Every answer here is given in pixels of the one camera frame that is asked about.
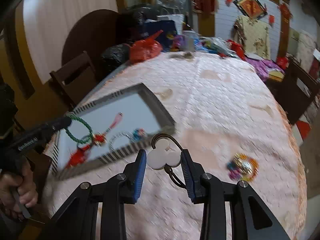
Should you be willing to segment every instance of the table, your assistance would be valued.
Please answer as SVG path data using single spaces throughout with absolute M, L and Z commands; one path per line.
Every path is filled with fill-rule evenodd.
M 305 173 L 285 113 L 254 68 L 213 54 L 196 53 L 188 61 L 179 53 L 161 53 L 105 80 L 83 103 L 140 82 L 158 96 L 177 122 L 174 137 L 206 172 L 236 183 L 226 169 L 235 153 L 245 153 L 259 162 L 259 173 L 251 186 L 294 239 L 305 222 Z M 49 175 L 43 203 L 50 215 L 80 183 L 105 182 L 135 157 L 133 154 L 65 181 Z M 180 167 L 175 173 L 183 177 Z M 199 239 L 202 207 L 193 205 L 187 192 L 175 186 L 164 170 L 147 167 L 140 199 L 125 206 L 128 239 Z M 230 209 L 226 211 L 227 239 L 231 239 Z

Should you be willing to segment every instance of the chair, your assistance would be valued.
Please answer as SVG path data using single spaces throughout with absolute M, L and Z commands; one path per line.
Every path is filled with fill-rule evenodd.
M 308 88 L 305 89 L 308 91 L 303 91 L 301 86 L 297 85 L 298 79 Z M 319 90 L 320 83 L 305 72 L 299 66 L 299 62 L 291 58 L 275 99 L 287 113 L 289 123 L 294 125 L 315 99 Z
M 98 83 L 95 68 L 86 51 L 63 65 L 58 71 L 52 71 L 50 76 L 69 110 L 74 109 Z

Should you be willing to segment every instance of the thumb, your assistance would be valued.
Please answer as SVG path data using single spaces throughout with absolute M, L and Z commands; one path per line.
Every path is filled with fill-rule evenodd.
M 5 173 L 0 177 L 2 188 L 17 187 L 23 182 L 23 178 L 13 173 Z

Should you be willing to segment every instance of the clear plastic bag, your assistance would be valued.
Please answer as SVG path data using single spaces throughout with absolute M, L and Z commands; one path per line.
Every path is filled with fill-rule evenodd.
M 160 30 L 145 40 L 136 41 L 130 48 L 130 62 L 134 64 L 158 56 L 163 48 L 155 39 L 162 32 L 163 30 Z

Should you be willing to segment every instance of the floor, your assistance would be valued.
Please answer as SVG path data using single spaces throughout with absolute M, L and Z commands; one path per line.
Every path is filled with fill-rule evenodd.
M 299 120 L 308 123 L 304 115 L 301 116 Z M 300 146 L 303 143 L 303 135 L 301 136 L 296 124 L 292 127 L 292 133 L 298 146 Z M 308 199 L 306 224 L 298 235 L 298 240 L 308 240 L 318 223 L 320 223 L 320 195 Z

